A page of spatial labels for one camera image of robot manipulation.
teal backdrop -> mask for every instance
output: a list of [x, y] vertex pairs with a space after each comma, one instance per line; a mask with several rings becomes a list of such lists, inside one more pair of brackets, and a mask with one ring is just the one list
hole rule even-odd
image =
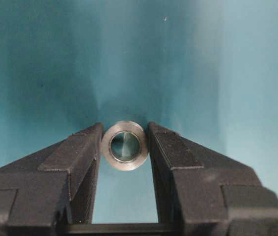
[[[278, 194], [278, 0], [0, 0], [0, 166], [119, 120], [173, 129]], [[93, 222], [156, 220], [149, 159], [102, 158]]]

